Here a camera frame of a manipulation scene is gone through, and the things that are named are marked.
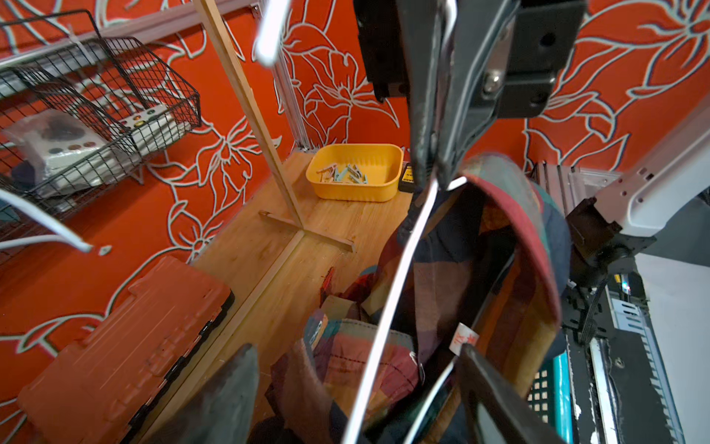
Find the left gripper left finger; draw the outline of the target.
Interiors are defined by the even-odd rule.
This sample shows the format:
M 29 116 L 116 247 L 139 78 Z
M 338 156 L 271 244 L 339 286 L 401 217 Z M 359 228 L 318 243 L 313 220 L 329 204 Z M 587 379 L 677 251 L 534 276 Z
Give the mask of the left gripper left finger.
M 151 434 L 148 443 L 244 443 L 260 381 L 257 349 L 247 343 L 199 392 Z

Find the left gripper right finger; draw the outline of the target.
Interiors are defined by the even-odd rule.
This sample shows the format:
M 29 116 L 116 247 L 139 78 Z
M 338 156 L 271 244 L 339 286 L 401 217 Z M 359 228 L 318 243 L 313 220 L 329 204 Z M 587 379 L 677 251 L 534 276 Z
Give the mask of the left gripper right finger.
M 470 443 L 562 442 L 471 344 L 460 349 L 457 382 Z

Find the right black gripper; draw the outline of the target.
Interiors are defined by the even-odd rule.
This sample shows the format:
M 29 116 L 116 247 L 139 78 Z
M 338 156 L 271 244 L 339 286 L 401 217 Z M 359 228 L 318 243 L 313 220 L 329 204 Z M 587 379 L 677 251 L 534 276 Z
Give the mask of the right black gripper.
M 408 99 L 410 162 L 447 186 L 499 118 L 542 114 L 571 56 L 584 1 L 356 1 L 366 79 L 378 102 Z

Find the white wire hanger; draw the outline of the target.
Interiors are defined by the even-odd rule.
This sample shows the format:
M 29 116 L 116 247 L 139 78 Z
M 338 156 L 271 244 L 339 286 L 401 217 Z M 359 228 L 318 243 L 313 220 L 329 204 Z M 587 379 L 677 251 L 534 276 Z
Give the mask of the white wire hanger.
M 4 264 L 25 248 L 42 243 L 61 243 L 81 253 L 106 256 L 110 244 L 90 244 L 65 222 L 79 214 L 102 194 L 54 201 L 34 201 L 10 190 L 1 189 L 1 263 Z

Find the dark multicolour plaid shirt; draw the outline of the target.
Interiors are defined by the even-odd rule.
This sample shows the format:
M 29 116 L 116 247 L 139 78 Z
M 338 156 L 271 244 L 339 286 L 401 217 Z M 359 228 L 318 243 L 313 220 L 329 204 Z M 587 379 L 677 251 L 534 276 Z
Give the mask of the dark multicolour plaid shirt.
M 436 196 L 412 257 L 362 424 L 362 443 L 466 443 L 466 410 L 446 368 L 473 335 L 479 353 L 525 396 L 556 348 L 571 238 L 552 198 L 508 157 L 466 160 L 464 185 Z M 271 368 L 274 415 L 252 443 L 338 443 L 407 240 L 417 192 L 376 266 L 345 292 L 324 290 L 303 335 Z

